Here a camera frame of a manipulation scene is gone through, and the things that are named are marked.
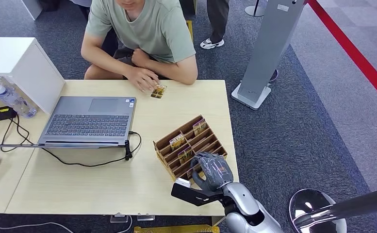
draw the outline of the black cable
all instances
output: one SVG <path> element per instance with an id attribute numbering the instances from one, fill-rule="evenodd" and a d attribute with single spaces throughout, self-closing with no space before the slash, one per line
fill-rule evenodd
<path id="1" fill-rule="evenodd" d="M 22 127 L 22 126 L 20 125 L 20 117 L 19 117 L 18 114 L 17 114 L 17 122 L 15 122 L 13 119 L 10 119 L 10 124 L 8 125 L 7 130 L 5 131 L 4 136 L 2 137 L 1 144 L 4 144 L 5 137 L 7 136 L 7 133 L 8 133 L 8 131 L 10 130 L 10 127 L 11 127 L 11 124 L 12 124 L 12 123 L 14 123 L 14 124 L 17 125 L 17 133 L 18 133 L 22 138 L 24 138 L 24 140 L 20 143 L 20 145 L 22 145 L 22 144 L 23 144 L 24 142 L 26 142 L 26 141 L 29 142 L 31 145 L 33 145 L 34 143 L 31 142 L 31 141 L 28 139 L 28 137 L 29 137 L 29 135 L 30 135 L 30 132 L 29 132 L 28 130 L 26 130 L 24 127 Z M 24 131 L 27 133 L 26 136 L 24 136 L 24 135 L 22 135 L 22 134 L 20 133 L 20 131 L 19 131 L 20 128 L 21 128 L 22 130 L 24 130 Z M 140 142 L 138 143 L 137 147 L 134 148 L 134 149 L 131 151 L 131 154 L 132 154 L 134 151 L 136 151 L 136 150 L 140 147 L 140 145 L 141 145 L 141 143 L 142 143 L 142 138 L 141 138 L 141 135 L 140 135 L 139 133 L 137 133 L 137 132 L 129 131 L 129 134 L 136 134 L 136 135 L 138 135 L 138 137 L 140 138 Z M 15 150 L 16 148 L 17 148 L 17 147 L 14 147 L 14 148 L 12 148 L 12 149 L 10 149 L 10 150 L 4 150 L 4 149 L 1 147 L 0 149 L 1 149 L 2 152 L 10 152 L 10 151 Z M 123 159 L 126 158 L 126 157 L 123 157 L 123 158 L 121 158 L 121 159 L 111 160 L 111 161 L 108 161 L 108 162 L 105 162 L 105 163 L 95 164 L 95 165 L 87 165 L 87 164 L 81 164 L 81 163 L 67 163 L 67 162 L 64 162 L 63 160 L 61 160 L 58 156 L 56 156 L 55 154 L 53 154 L 51 151 L 49 151 L 49 150 L 47 150 L 47 149 L 45 149 L 45 148 L 42 148 L 42 149 L 45 150 L 46 152 L 48 152 L 50 155 L 52 155 L 54 158 L 56 158 L 58 161 L 60 161 L 61 163 L 65 164 L 65 165 L 80 165 L 80 166 L 85 166 L 85 167 L 96 167 L 96 166 L 102 166 L 102 165 L 106 165 L 106 164 L 110 164 L 110 163 L 118 162 L 118 161 L 121 161 L 121 160 L 123 160 Z"/>
<path id="2" fill-rule="evenodd" d="M 30 142 L 30 141 L 28 140 L 28 136 L 30 136 L 30 132 L 29 132 L 28 130 L 26 130 L 26 129 L 24 129 L 23 127 L 20 126 L 20 117 L 19 117 L 19 115 L 17 114 L 17 122 L 15 122 L 13 119 L 10 119 L 10 124 L 8 125 L 7 130 L 5 131 L 4 136 L 2 137 L 1 144 L 4 144 L 5 137 L 7 136 L 8 130 L 10 130 L 10 126 L 11 126 L 12 123 L 14 123 L 14 124 L 17 125 L 17 133 L 18 133 L 22 138 L 24 138 L 24 140 L 23 140 L 21 143 L 19 143 L 19 144 L 22 145 L 25 141 Z M 20 131 L 19 131 L 19 128 L 22 128 L 22 129 L 27 133 L 27 135 L 26 135 L 26 136 L 22 135 L 22 134 L 20 133 Z M 14 148 L 9 149 L 9 150 L 4 150 L 2 147 L 0 147 L 0 150 L 1 150 L 2 152 L 10 152 L 10 151 L 13 151 L 13 150 L 15 150 L 15 149 L 17 149 L 17 147 L 14 147 Z"/>
<path id="3" fill-rule="evenodd" d="M 140 142 L 138 143 L 137 147 L 134 148 L 134 149 L 131 151 L 131 154 L 132 154 L 134 151 L 136 151 L 136 150 L 140 147 L 141 142 L 142 142 L 143 140 L 142 140 L 142 138 L 141 138 L 141 135 L 140 135 L 139 133 L 137 133 L 137 132 L 129 131 L 128 134 L 136 134 L 136 135 L 138 135 L 138 137 L 140 138 Z"/>
<path id="4" fill-rule="evenodd" d="M 102 163 L 102 164 L 94 164 L 94 165 L 87 165 L 87 164 L 80 164 L 80 163 L 67 163 L 67 162 L 64 162 L 63 160 L 61 160 L 60 158 L 58 158 L 57 155 L 51 153 L 51 151 L 49 151 L 45 148 L 42 148 L 42 149 L 45 150 L 46 152 L 48 152 L 50 155 L 52 155 L 54 158 L 56 158 L 58 161 L 60 161 L 61 163 L 65 164 L 65 165 L 80 165 L 80 166 L 86 166 L 86 167 L 95 167 L 95 166 L 102 166 L 102 165 L 118 162 L 118 161 L 125 159 L 125 157 L 122 157 L 121 159 L 111 160 L 111 161 L 108 161 L 108 162 L 105 162 L 105 163 Z"/>
<path id="5" fill-rule="evenodd" d="M 31 145 L 33 145 L 33 143 L 28 139 L 28 136 L 30 135 L 30 133 L 28 132 L 28 130 L 24 129 L 22 126 L 20 126 L 20 120 L 19 120 L 19 116 L 17 114 L 17 122 L 15 122 L 14 120 L 10 119 L 11 122 L 13 122 L 14 124 L 17 125 L 17 132 L 18 134 L 24 138 L 24 141 L 22 141 L 20 144 L 23 144 L 25 141 L 29 142 Z M 19 128 L 22 128 L 25 132 L 27 132 L 27 136 L 23 136 L 20 132 L 19 132 Z M 131 153 L 133 153 L 134 151 L 136 151 L 140 146 L 141 146 L 141 143 L 142 143 L 142 138 L 141 138 L 141 135 L 137 132 L 133 132 L 133 131 L 129 131 L 129 134 L 136 134 L 138 135 L 138 137 L 140 138 L 140 142 L 138 143 L 137 147 L 134 148 Z M 101 163 L 101 164 L 94 164 L 94 165 L 87 165 L 87 164 L 81 164 L 81 163 L 67 163 L 67 162 L 64 162 L 62 159 L 60 159 L 57 155 L 53 154 L 51 151 L 45 149 L 45 148 L 42 148 L 43 150 L 45 150 L 46 152 L 48 152 L 51 156 L 53 156 L 54 158 L 56 158 L 58 161 L 60 161 L 62 164 L 65 164 L 65 165 L 80 165 L 80 166 L 85 166 L 85 167 L 96 167 L 96 166 L 102 166 L 102 165 L 106 165 L 106 164 L 110 164 L 110 163 L 114 163 L 114 162 L 118 162 L 118 161 L 121 161 L 123 159 L 125 159 L 125 157 L 122 157 L 121 159 L 116 159 L 116 160 L 111 160 L 111 161 L 108 161 L 108 162 L 105 162 L 105 163 Z"/>

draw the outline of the laptop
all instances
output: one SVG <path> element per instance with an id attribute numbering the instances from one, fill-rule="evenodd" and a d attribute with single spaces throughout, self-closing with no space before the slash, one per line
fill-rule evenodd
<path id="1" fill-rule="evenodd" d="M 41 147 L 121 147 L 128 139 L 136 98 L 61 96 L 38 144 Z"/>

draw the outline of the green t-shirt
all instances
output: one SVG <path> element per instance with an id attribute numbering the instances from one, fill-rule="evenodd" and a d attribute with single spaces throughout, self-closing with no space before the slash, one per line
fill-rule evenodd
<path id="1" fill-rule="evenodd" d="M 85 31 L 105 38 L 111 28 L 126 47 L 159 61 L 176 63 L 196 53 L 179 0 L 145 0 L 132 22 L 115 0 L 93 0 Z"/>

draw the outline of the robotic arm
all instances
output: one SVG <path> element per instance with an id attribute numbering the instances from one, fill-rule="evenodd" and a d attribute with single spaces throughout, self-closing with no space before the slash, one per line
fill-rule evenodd
<path id="1" fill-rule="evenodd" d="M 198 163 L 206 180 L 194 168 Z M 279 223 L 250 191 L 241 183 L 233 182 L 232 172 L 222 156 L 201 152 L 192 159 L 191 168 L 193 180 L 202 190 L 193 189 L 189 181 L 178 178 L 172 196 L 196 206 L 220 201 L 232 233 L 283 233 Z"/>

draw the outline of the round metal base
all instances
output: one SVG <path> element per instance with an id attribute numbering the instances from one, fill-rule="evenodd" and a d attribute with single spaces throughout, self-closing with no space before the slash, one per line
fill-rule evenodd
<path id="1" fill-rule="evenodd" d="M 269 83 L 272 83 L 272 82 L 274 82 L 277 78 L 278 78 L 278 70 L 276 69 L 276 70 L 274 70 L 274 73 L 273 73 L 273 75 L 271 76 L 270 81 L 268 81 L 268 82 L 269 82 Z"/>
<path id="2" fill-rule="evenodd" d="M 290 200 L 289 217 L 293 228 L 297 233 L 346 233 L 347 223 L 345 219 L 338 219 L 318 223 L 305 228 L 298 228 L 294 220 L 302 215 L 309 214 L 314 210 L 335 204 L 335 201 L 327 194 L 315 189 L 301 189 Z"/>
<path id="3" fill-rule="evenodd" d="M 255 14 L 254 14 L 254 10 L 255 10 L 255 6 L 248 6 L 248 7 L 246 7 L 246 13 L 249 16 L 261 17 L 261 16 L 264 15 L 265 7 L 258 6 Z"/>

